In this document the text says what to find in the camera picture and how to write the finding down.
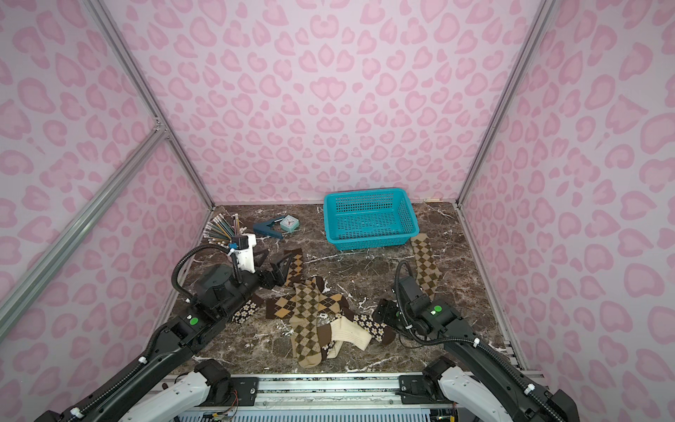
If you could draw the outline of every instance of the teal basket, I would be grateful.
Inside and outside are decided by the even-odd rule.
[[[420,232],[410,199],[399,188],[328,194],[323,225],[338,250],[404,244]]]

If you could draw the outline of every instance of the metal rail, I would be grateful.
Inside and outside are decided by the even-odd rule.
[[[115,53],[117,60],[121,64],[122,68],[125,70],[127,76],[131,80],[131,83],[134,85],[141,101],[145,104],[145,107],[150,111],[150,114],[155,118],[157,123],[163,124],[169,131],[169,141],[171,148],[178,157],[178,161],[181,163],[183,168],[192,183],[197,187],[200,196],[207,204],[209,209],[213,209],[214,202],[211,194],[207,190],[204,181],[197,173],[197,170],[192,165],[192,162],[188,158],[183,146],[178,140],[176,132],[171,127],[171,123],[164,115],[162,108],[157,100],[153,90],[150,88],[150,84],[143,76],[143,73],[140,69],[140,66],[136,63],[134,56],[131,54],[129,47],[122,36],[122,33],[119,31],[115,20],[112,18],[110,11],[105,5],[103,0],[82,0],[82,2],[87,6],[92,18],[96,22],[97,26],[101,30],[103,38],[108,42],[108,45],[111,47],[112,51]]]
[[[469,192],[471,191],[471,187],[478,177],[478,173],[481,169],[481,166],[483,165],[483,162],[485,161],[487,153],[490,150],[490,146],[494,142],[497,132],[504,118],[506,117],[513,99],[518,92],[518,86],[527,73],[530,63],[532,63],[532,59],[535,56],[537,47],[539,47],[539,44],[541,44],[541,40],[546,33],[546,28],[551,22],[552,17],[556,14],[559,2],[559,0],[542,0],[541,4],[539,5],[539,9],[537,10],[535,18],[530,26],[530,30],[526,35],[525,42],[522,44],[522,48],[518,53],[518,58],[514,63],[513,70],[506,80],[502,95],[499,97],[495,112],[490,117],[487,130],[485,131],[483,139],[479,144],[476,156],[471,163],[466,180],[460,189],[460,193],[457,198],[457,203],[460,207],[463,206]]]
[[[125,163],[108,179],[96,196],[73,218],[49,250],[17,282],[16,288],[0,306],[0,342],[40,296],[86,235],[96,226],[122,190],[133,180],[168,132],[159,124],[143,140]]]

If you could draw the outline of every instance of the cable clip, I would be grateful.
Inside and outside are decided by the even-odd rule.
[[[73,415],[73,416],[75,416],[75,417],[78,418],[78,419],[83,419],[83,418],[84,418],[84,414],[83,414],[82,412],[80,412],[80,408],[79,408],[79,407],[74,407],[74,408],[70,409],[70,414]]]

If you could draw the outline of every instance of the tan argyle sock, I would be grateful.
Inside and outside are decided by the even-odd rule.
[[[291,345],[294,356],[303,368],[321,363],[321,346],[317,333],[316,319],[319,314],[319,295],[314,284],[296,284],[296,303],[290,319],[293,327]]]
[[[302,249],[285,250],[284,254],[293,254],[290,257],[290,266],[286,274],[286,287],[292,287],[296,283],[302,283]]]
[[[296,294],[291,299],[295,302],[293,316],[290,319],[294,331],[291,344],[294,356],[303,368],[314,367],[326,357],[327,350],[322,349],[316,326],[319,313],[339,315],[343,306],[348,308],[348,303],[341,294],[323,295],[319,290],[319,286],[323,284],[323,278],[319,276],[313,277],[305,284],[296,284]]]
[[[321,292],[325,282],[321,277],[313,277],[306,281],[306,283],[314,284],[316,289]],[[342,297],[341,294],[332,294],[331,296],[324,296],[323,293],[317,297],[319,304],[317,309],[319,312],[326,312],[332,314],[340,313],[342,309],[349,308],[349,302]],[[296,307],[296,294],[287,294],[278,298],[270,298],[265,301],[265,318],[267,319],[287,319],[293,315]]]
[[[420,233],[411,238],[410,243],[417,266],[417,284],[433,300],[442,274],[433,259],[433,251],[427,242],[427,235]]]

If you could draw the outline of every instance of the brown floral sock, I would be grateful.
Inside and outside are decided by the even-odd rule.
[[[234,316],[232,317],[232,322],[235,324],[242,324],[249,318],[253,316],[255,311],[260,309],[260,307],[263,305],[265,301],[263,298],[258,296],[257,294],[254,294],[251,296],[251,299],[244,303],[244,306],[239,310],[234,313]]]
[[[373,317],[365,314],[354,313],[349,308],[343,308],[342,314],[351,322],[357,323],[361,328],[368,331],[383,346],[393,342],[396,338],[396,332],[386,324],[380,324],[373,321]]]

